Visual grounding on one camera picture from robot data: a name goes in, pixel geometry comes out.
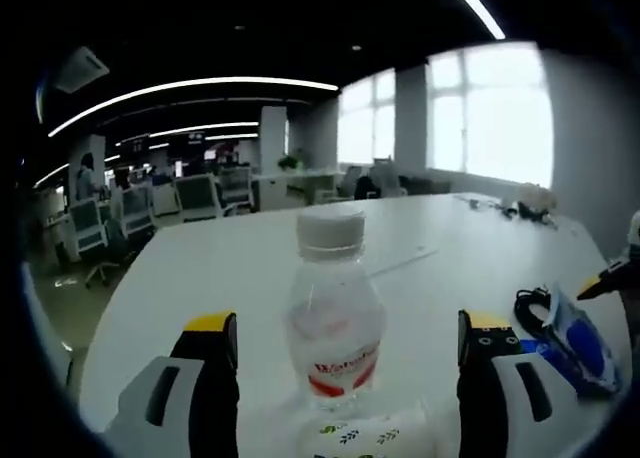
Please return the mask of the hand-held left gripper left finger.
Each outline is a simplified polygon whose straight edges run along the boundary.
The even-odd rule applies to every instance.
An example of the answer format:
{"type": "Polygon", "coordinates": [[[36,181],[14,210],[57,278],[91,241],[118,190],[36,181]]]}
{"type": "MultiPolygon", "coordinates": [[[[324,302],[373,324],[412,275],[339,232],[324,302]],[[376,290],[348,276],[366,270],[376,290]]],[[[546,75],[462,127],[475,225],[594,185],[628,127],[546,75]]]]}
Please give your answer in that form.
{"type": "Polygon", "coordinates": [[[120,393],[104,440],[116,457],[236,457],[237,368],[236,314],[190,320],[120,393]]]}

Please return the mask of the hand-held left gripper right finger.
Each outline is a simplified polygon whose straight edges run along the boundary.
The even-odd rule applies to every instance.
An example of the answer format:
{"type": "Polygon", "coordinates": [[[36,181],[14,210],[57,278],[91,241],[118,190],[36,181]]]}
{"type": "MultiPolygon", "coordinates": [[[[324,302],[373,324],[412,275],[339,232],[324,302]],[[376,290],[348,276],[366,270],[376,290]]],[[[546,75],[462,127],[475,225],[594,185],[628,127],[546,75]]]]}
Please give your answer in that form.
{"type": "Polygon", "coordinates": [[[562,457],[580,441],[573,388],[509,324],[458,313],[461,457],[562,457]]]}

